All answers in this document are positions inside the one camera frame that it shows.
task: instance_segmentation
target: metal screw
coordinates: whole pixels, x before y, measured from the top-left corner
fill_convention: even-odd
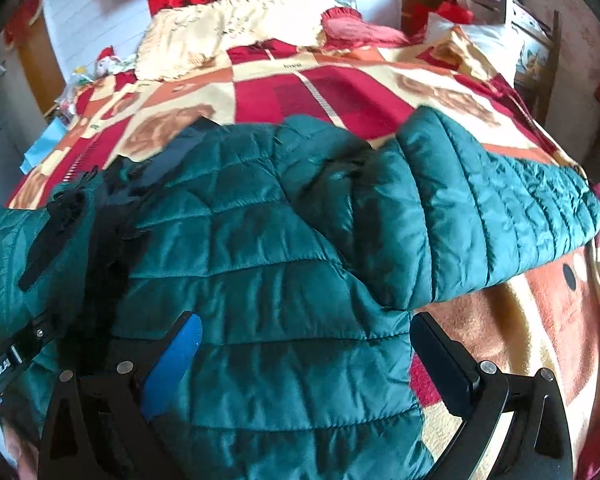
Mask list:
[[[540,375],[542,375],[542,378],[546,379],[547,381],[554,380],[554,373],[549,370],[549,368],[540,368]]]
[[[128,374],[133,369],[134,364],[131,361],[122,361],[118,366],[116,366],[116,371],[120,375]]]
[[[60,382],[65,383],[67,381],[70,381],[73,376],[74,373],[71,370],[65,370],[60,374]]]
[[[480,370],[486,374],[493,375],[498,370],[498,367],[491,361],[482,361],[480,363]]]

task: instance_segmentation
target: patterned blanket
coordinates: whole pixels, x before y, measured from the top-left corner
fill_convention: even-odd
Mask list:
[[[132,73],[97,81],[78,97],[65,138],[9,206],[41,206],[59,182],[118,155],[145,160],[200,116],[232,124],[308,114],[377,146],[422,104],[461,123],[487,150],[579,170],[459,29],[437,44],[328,56],[271,40],[223,52],[176,82]],[[516,374],[555,371],[578,477],[591,478],[600,468],[600,233],[555,262],[448,303],[426,310],[477,360]],[[424,408],[424,442],[438,457],[460,421],[417,358],[411,385]],[[477,478],[486,478],[506,430],[503,420]]]

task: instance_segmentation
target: quilted jacket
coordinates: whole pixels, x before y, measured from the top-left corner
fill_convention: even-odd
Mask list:
[[[420,478],[432,457],[410,389],[412,311],[600,227],[573,170],[488,153],[427,107],[379,150],[305,116],[192,129],[197,145],[134,212],[150,235],[107,360],[141,355],[183,310],[202,318],[193,366],[153,422],[190,479]],[[45,214],[0,208],[0,338],[43,308],[37,287],[66,304],[84,293],[92,221],[29,292],[15,286]],[[67,266],[79,279],[62,279]],[[61,360],[45,349],[16,386],[38,425]]]

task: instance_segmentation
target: red hat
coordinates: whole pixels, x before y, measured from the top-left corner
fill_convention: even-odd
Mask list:
[[[98,58],[96,59],[96,61],[102,61],[106,57],[111,57],[115,55],[116,53],[113,52],[113,46],[109,45],[102,49],[102,52],[98,54]]]

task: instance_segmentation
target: cream ruffled pillow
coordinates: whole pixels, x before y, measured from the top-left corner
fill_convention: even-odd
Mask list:
[[[218,0],[163,9],[138,48],[136,77],[175,80],[230,48],[276,40],[318,46],[321,14],[334,0]]]

